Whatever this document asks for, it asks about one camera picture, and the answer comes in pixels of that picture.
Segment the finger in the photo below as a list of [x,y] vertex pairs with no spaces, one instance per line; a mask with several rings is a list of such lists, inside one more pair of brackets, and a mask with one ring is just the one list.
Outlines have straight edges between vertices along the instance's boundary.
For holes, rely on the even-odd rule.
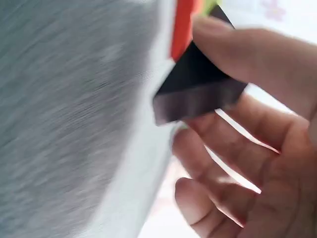
[[240,186],[211,159],[202,140],[191,129],[176,134],[173,152],[188,174],[206,188],[214,204],[243,226],[257,193]]
[[264,29],[233,30],[219,22],[194,18],[198,48],[231,77],[254,83],[305,118],[313,118],[317,47]]
[[207,114],[187,121],[203,142],[233,170],[261,189],[276,152],[240,134],[218,114]]
[[301,117],[275,110],[248,94],[225,111],[254,138],[281,151],[287,132],[297,123],[307,123]]
[[177,181],[175,200],[186,222],[201,238],[234,238],[241,231],[241,227],[220,212],[205,190],[192,179]]

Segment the pink floral pattern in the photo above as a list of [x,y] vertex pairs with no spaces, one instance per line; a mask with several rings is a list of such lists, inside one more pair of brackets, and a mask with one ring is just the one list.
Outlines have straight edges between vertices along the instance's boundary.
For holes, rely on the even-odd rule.
[[280,6],[279,0],[266,0],[262,3],[266,8],[266,17],[275,21],[283,21],[286,10]]

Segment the gray fabric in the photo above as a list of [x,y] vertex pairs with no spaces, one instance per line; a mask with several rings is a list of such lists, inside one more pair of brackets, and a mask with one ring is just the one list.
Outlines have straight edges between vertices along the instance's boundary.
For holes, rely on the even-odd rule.
[[2,238],[73,237],[92,219],[155,71],[159,9],[159,0],[1,0]]

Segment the green object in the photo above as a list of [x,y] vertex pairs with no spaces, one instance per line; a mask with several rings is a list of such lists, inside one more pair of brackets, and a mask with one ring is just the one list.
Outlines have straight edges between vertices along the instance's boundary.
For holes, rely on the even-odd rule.
[[216,4],[220,4],[220,0],[205,0],[203,14],[208,15]]

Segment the fingernail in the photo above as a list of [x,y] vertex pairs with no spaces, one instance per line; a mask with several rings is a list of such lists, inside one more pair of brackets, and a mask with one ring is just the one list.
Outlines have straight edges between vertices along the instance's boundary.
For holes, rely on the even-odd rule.
[[177,135],[178,132],[180,132],[181,130],[185,130],[185,129],[188,129],[188,128],[189,128],[188,125],[185,124],[185,123],[182,122],[182,121],[179,121],[179,122],[175,125],[174,129],[173,129],[172,132],[171,132],[170,140],[169,140],[169,146],[170,146],[171,150],[172,150],[172,147],[173,147],[175,135]]
[[232,30],[232,26],[218,18],[212,16],[192,16],[193,31],[200,34],[221,33]]

